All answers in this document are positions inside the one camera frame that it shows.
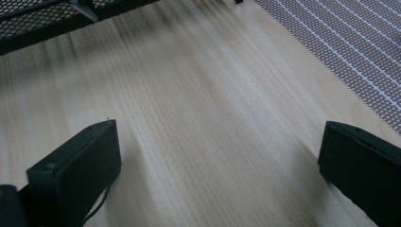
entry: patterned rug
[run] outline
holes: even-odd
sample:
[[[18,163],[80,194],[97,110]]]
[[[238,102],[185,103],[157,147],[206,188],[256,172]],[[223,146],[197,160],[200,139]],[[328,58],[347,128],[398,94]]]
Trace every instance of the patterned rug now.
[[[401,0],[256,0],[401,134]]]

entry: black mesh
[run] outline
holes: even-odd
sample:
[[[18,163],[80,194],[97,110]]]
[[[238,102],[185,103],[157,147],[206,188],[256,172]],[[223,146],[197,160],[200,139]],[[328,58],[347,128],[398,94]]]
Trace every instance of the black mesh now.
[[[24,9],[26,7],[40,4],[43,0],[17,0],[17,1],[0,1],[0,16],[10,12]],[[113,3],[114,0],[94,0],[95,8],[102,8]],[[50,25],[54,22],[66,19],[75,14],[79,14],[68,3],[61,2],[58,5],[45,9],[36,10],[28,14],[7,19],[0,22],[0,41],[32,29]]]

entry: wooden floor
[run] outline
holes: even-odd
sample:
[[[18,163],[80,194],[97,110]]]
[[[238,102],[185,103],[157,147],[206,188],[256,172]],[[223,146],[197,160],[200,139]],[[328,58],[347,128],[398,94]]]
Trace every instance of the wooden floor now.
[[[108,117],[123,168],[88,227],[375,226],[318,171],[324,123],[401,147],[251,0],[163,0],[0,57],[0,183]]]

